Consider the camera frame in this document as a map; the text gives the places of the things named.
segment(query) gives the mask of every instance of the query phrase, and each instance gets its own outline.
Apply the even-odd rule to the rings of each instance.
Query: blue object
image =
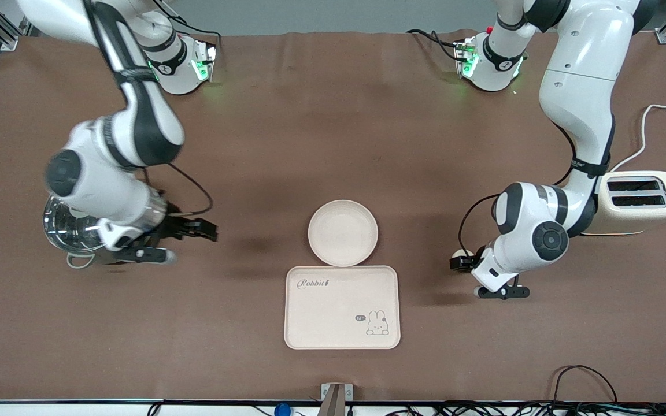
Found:
[[[291,407],[287,403],[279,403],[274,408],[274,416],[291,416]]]

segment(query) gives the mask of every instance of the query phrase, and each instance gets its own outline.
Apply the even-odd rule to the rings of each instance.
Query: green led light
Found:
[[[518,76],[518,71],[520,70],[520,64],[522,64],[522,63],[523,63],[523,58],[518,60],[518,63],[516,64],[516,70],[515,70],[515,72],[513,72],[513,78]]]
[[[156,81],[158,81],[158,74],[156,74],[156,70],[153,69],[153,64],[151,64],[150,61],[148,61],[148,68],[150,68],[151,71],[153,71],[153,76],[156,77]]]
[[[192,65],[195,69],[195,73],[197,74],[197,78],[200,81],[204,81],[207,79],[208,74],[207,74],[207,65],[201,63],[201,62],[196,62],[192,60]]]
[[[476,63],[479,62],[479,56],[475,53],[472,55],[471,59],[464,64],[464,71],[462,72],[465,77],[469,78],[474,73],[474,68]]]

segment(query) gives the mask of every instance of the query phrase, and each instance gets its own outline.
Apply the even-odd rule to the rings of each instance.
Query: plate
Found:
[[[377,246],[378,236],[375,216],[353,200],[333,200],[320,206],[307,228],[312,251],[336,267],[367,260]]]

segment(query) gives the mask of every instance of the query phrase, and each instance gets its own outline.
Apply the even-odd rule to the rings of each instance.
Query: white plate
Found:
[[[389,266],[302,266],[289,270],[284,341],[295,350],[396,347],[397,272]]]
[[[331,266],[355,266],[377,246],[375,216],[353,200],[334,200],[312,215],[307,240],[320,260]]]

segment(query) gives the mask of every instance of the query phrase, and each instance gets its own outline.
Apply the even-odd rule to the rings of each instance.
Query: rabbit illustration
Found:
[[[370,311],[367,335],[389,335],[384,311]]]

